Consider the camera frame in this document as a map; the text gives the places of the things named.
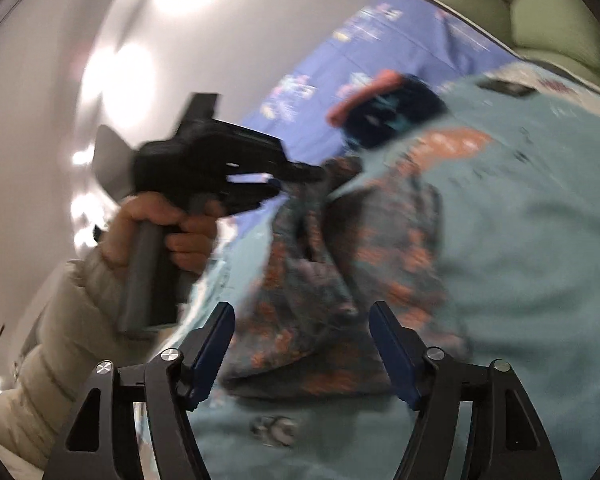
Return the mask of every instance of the white puffer jacket sleeve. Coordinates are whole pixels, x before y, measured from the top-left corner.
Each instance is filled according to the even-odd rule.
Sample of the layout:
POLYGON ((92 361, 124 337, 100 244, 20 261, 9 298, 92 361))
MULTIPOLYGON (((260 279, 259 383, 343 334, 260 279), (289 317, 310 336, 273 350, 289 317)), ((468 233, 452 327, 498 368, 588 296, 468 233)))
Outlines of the white puffer jacket sleeve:
POLYGON ((100 361, 123 367, 150 354, 154 341, 114 329, 121 294, 97 248, 67 263, 43 314, 40 344, 24 360, 16 387, 0 395, 0 457, 16 480, 42 476, 76 395, 100 361))

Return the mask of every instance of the fingers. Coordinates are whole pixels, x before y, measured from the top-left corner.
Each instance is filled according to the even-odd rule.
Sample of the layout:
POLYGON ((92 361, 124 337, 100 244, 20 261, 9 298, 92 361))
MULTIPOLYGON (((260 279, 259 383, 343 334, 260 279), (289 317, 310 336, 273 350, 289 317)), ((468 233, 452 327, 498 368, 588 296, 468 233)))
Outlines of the fingers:
POLYGON ((214 250, 214 239, 199 234, 176 233, 168 235, 165 244, 174 253, 197 253, 209 257, 214 250))
POLYGON ((225 216, 216 200, 206 203, 204 216, 189 216, 179 223, 182 233, 168 235, 165 245, 173 252, 172 261, 182 270, 202 274, 218 236, 218 218, 225 216))
POLYGON ((182 270, 193 274, 202 274, 205 271, 208 256, 198 253, 172 253, 171 261, 182 270))
POLYGON ((187 215, 156 192, 141 193, 124 203, 121 214, 139 222, 149 220, 156 225, 174 225, 183 222, 187 215))
POLYGON ((226 211, 218 200, 209 200, 209 202, 205 204, 205 215, 218 219, 226 216, 226 211))

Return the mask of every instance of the metal screw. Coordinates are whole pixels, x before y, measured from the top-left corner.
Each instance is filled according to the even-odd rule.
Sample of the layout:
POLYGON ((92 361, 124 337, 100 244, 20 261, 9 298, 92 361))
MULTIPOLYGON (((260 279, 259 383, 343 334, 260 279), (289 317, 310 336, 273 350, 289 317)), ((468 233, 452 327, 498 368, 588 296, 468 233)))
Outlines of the metal screw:
POLYGON ((103 361, 96 366, 96 373, 100 375, 108 374, 113 370, 113 363, 111 361, 103 361))
POLYGON ((270 432, 282 446, 289 447, 296 439, 296 424, 289 418, 281 417, 272 424, 270 432))
POLYGON ((502 359, 496 359, 493 362, 493 367, 499 372, 508 372, 511 370, 511 365, 502 359))
POLYGON ((175 361, 180 355, 180 351, 177 348, 167 348, 160 354, 163 361, 175 361))
POLYGON ((442 361, 445 358, 445 353, 435 346, 427 349, 427 357, 432 361, 442 361))

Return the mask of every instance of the jacket cuff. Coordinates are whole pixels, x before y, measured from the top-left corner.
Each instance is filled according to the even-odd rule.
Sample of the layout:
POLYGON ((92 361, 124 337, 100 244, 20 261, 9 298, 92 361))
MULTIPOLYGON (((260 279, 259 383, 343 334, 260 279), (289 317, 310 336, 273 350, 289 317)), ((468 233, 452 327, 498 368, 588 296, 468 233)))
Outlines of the jacket cuff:
POLYGON ((123 285, 94 248, 81 262, 82 284, 93 304, 115 324, 120 315, 123 285))

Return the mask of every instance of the green cushion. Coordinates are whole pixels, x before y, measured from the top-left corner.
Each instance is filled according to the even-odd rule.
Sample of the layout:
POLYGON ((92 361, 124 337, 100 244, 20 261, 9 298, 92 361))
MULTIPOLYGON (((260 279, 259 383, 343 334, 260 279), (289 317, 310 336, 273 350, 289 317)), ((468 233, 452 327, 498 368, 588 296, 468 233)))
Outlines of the green cushion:
POLYGON ((519 56, 525 57, 531 60, 545 61, 557 65, 558 67, 564 68, 569 72, 583 78, 586 81, 592 82, 600 86, 600 76, 593 72, 587 66, 577 62, 571 57, 558 54, 557 52, 549 52, 546 50, 532 50, 528 48, 517 48, 516 53, 519 56))
POLYGON ((518 47, 551 50, 600 70, 600 24, 582 0, 515 0, 511 21, 518 47))
POLYGON ((503 0, 438 0, 511 46, 511 15, 503 0))

